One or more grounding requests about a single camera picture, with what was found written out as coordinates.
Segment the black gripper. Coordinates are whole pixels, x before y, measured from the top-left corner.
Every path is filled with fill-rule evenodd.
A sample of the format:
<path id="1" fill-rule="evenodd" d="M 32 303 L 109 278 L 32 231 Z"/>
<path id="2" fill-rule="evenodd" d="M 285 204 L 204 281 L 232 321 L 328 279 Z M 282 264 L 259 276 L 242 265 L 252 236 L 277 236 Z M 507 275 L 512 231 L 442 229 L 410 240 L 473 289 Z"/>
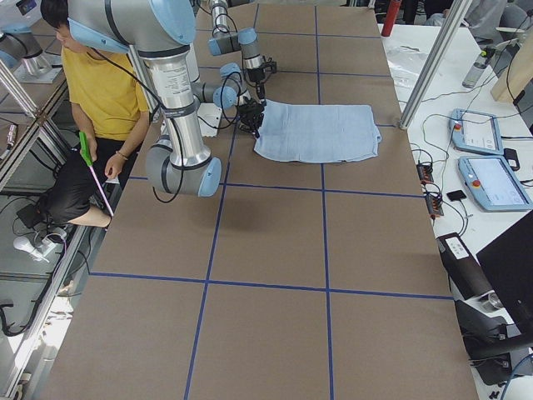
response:
<path id="1" fill-rule="evenodd" d="M 247 78 L 250 83 L 256 85 L 257 97 L 262 105 L 267 104 L 264 83 L 267 81 L 269 67 L 260 66 L 257 68 L 247 69 Z"/>
<path id="2" fill-rule="evenodd" d="M 264 106 L 260 102 L 246 102 L 237 107 L 241 125 L 245 128 L 250 128 L 250 132 L 255 139 L 261 136 L 259 127 L 263 122 L 263 112 Z"/>

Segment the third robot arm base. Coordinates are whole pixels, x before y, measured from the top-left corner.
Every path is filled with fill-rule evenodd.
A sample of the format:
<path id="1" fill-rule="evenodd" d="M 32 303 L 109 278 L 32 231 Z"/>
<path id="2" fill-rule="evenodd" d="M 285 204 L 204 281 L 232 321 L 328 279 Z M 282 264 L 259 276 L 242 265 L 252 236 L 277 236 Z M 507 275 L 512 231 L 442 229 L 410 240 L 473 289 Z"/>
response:
<path id="1" fill-rule="evenodd" d="M 1 60 L 21 83 L 51 84 L 62 67 L 42 50 L 30 27 L 21 23 L 1 28 Z"/>

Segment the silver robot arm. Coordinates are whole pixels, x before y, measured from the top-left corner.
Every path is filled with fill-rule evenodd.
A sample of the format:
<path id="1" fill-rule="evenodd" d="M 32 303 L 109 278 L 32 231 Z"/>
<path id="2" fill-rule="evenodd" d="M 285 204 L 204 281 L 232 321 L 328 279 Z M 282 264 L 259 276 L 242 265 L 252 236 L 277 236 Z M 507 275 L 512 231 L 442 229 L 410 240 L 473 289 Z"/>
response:
<path id="1" fill-rule="evenodd" d="M 247 81 L 255 88 L 261 104 L 266 104 L 265 82 L 267 73 L 276 72 L 276 63 L 271 58 L 266 58 L 260 49 L 257 32 L 253 27 L 241 30 L 234 26 L 230 28 L 228 10 L 252 1 L 208 1 L 207 6 L 212 17 L 212 38 L 208 45 L 213 56 L 241 52 L 242 64 L 245 69 Z"/>
<path id="2" fill-rule="evenodd" d="M 231 30 L 228 8 L 238 1 L 210 1 L 212 55 L 240 52 L 242 64 L 222 68 L 222 85 L 198 82 L 194 1 L 71 1 L 72 37 L 93 49 L 128 53 L 135 49 L 147 67 L 143 81 L 159 105 L 164 127 L 146 155 L 150 184 L 160 192 L 210 197 L 216 193 L 222 162 L 202 139 L 197 111 L 203 103 L 235 108 L 246 131 L 259 134 L 266 106 L 264 83 L 276 63 L 262 55 L 253 28 Z"/>

